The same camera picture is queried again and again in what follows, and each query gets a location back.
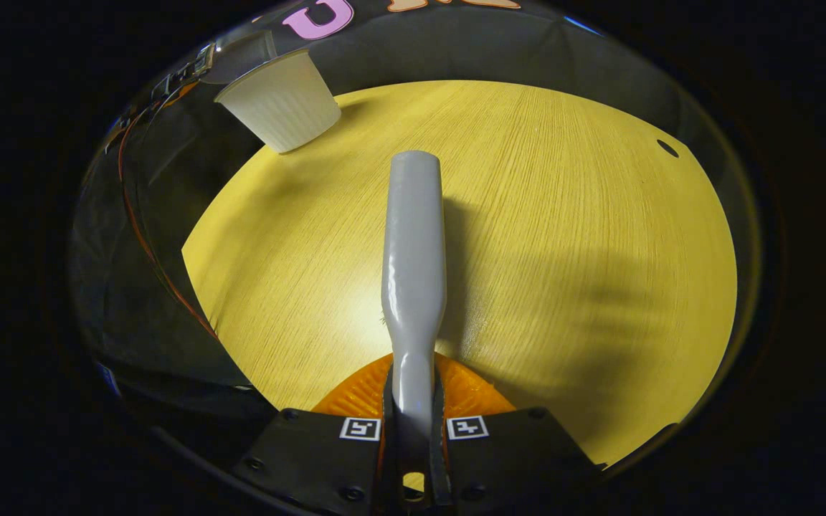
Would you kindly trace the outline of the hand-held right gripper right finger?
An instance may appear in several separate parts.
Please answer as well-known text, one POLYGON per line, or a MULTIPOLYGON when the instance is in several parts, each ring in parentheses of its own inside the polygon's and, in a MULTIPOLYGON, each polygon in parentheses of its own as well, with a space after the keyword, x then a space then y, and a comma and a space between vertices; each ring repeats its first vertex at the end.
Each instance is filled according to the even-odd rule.
POLYGON ((592 461, 544 407, 517 409, 456 360, 436 355, 438 513, 574 513, 599 483, 592 461))

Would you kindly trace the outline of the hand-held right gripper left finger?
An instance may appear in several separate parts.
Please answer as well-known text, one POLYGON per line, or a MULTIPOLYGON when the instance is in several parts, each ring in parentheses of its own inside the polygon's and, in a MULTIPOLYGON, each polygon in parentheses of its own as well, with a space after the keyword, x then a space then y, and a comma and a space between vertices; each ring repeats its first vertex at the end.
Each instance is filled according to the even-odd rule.
POLYGON ((233 473, 309 513, 382 513, 385 355, 351 373, 312 411, 285 408, 240 457, 233 473))

